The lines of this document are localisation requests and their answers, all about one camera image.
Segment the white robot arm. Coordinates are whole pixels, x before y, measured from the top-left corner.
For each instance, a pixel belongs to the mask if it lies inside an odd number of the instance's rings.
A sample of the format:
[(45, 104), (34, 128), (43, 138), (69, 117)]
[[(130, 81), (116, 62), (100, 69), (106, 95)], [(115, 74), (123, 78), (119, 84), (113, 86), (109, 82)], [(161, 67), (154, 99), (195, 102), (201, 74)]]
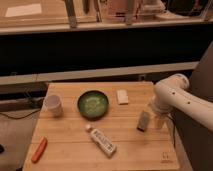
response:
[(192, 119), (213, 131), (213, 103), (189, 93), (189, 79), (174, 74), (153, 86), (154, 96), (149, 102), (152, 111), (160, 117), (177, 108)]

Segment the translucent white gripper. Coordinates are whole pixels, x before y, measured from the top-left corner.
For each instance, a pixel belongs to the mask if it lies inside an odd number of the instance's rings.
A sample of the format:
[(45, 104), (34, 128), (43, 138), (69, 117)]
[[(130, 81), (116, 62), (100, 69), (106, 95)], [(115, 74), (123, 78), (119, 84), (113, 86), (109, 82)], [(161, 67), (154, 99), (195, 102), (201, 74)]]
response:
[(152, 112), (155, 114), (155, 128), (160, 130), (164, 123), (166, 116), (169, 113), (169, 106), (161, 102), (158, 98), (152, 98), (148, 103), (148, 106), (151, 108)]

